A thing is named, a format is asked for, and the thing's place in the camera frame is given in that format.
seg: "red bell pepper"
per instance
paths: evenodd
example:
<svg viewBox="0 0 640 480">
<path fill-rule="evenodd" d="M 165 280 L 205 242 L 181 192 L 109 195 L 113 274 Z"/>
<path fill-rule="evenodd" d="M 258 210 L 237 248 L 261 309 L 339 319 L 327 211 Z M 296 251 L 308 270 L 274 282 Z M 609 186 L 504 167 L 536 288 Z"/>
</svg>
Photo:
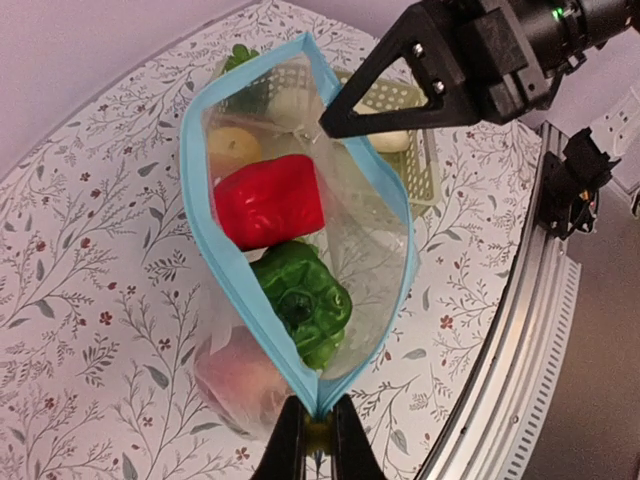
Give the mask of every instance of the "red bell pepper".
<svg viewBox="0 0 640 480">
<path fill-rule="evenodd" d="M 324 228 L 313 160 L 286 155 L 247 165 L 213 190 L 218 223 L 243 251 L 272 247 Z"/>
</svg>

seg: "table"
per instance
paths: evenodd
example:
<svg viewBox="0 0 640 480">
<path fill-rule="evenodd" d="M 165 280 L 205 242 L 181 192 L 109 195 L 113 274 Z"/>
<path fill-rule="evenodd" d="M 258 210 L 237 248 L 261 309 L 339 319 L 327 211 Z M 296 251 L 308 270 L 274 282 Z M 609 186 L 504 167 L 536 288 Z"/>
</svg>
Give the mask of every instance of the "table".
<svg viewBox="0 0 640 480">
<path fill-rule="evenodd" d="M 207 411 L 190 359 L 206 278 L 173 156 L 181 115 L 233 43 L 311 31 L 354 70 L 375 40 L 275 0 L 209 25 L 91 100 L 0 185 L 0 473 L 7 479 L 247 478 L 264 446 Z M 408 81 L 406 68 L 388 76 Z M 482 350 L 521 242 L 540 138 L 436 131 L 441 202 L 421 269 L 351 395 L 389 478 L 413 478 Z M 327 475 L 324 465 L 323 475 Z"/>
</svg>

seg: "screw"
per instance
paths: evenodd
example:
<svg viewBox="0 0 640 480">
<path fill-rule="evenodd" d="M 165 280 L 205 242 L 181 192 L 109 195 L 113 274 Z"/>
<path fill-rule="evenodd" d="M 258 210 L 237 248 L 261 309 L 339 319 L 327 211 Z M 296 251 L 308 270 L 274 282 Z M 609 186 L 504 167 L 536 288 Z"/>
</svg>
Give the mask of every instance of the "screw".
<svg viewBox="0 0 640 480">
<path fill-rule="evenodd" d="M 421 57 L 424 55 L 424 47 L 423 47 L 421 44 L 416 43 L 416 44 L 413 46 L 413 54 L 414 54 L 417 58 L 421 58 Z"/>
<path fill-rule="evenodd" d="M 444 82 L 442 80 L 436 80 L 433 82 L 433 89 L 438 95 L 442 95 L 447 87 L 444 86 Z"/>
</svg>

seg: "black mechanical device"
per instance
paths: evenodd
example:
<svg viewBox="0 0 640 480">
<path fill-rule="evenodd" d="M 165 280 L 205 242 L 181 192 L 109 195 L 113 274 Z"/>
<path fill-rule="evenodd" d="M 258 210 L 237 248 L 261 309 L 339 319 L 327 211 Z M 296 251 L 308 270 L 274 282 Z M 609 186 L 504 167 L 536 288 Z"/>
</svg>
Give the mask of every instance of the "black mechanical device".
<svg viewBox="0 0 640 480">
<path fill-rule="evenodd" d="M 548 108 L 562 78 L 585 62 L 585 50 L 602 48 L 630 27 L 640 29 L 640 0 L 422 0 L 391 27 L 320 123 L 334 138 L 503 124 Z M 428 102 L 356 114 L 356 103 L 400 58 Z M 538 219 L 558 237 L 593 229 L 598 190 L 616 164 L 594 137 L 587 128 L 571 138 L 566 158 L 544 156 Z M 315 456 L 318 465 L 318 452 L 330 456 L 335 480 L 385 480 L 348 396 L 319 423 L 297 398 L 287 400 L 252 479 L 306 479 L 306 458 Z"/>
</svg>

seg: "gray floor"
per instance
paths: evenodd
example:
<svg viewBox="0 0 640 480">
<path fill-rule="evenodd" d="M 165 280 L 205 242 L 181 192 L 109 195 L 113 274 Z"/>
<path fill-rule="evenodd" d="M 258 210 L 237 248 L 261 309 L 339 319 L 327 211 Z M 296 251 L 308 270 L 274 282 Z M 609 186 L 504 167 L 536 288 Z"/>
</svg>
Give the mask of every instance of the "gray floor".
<svg viewBox="0 0 640 480">
<path fill-rule="evenodd" d="M 582 263 L 573 331 L 525 480 L 636 480 L 640 458 L 640 221 L 605 191 Z"/>
</svg>

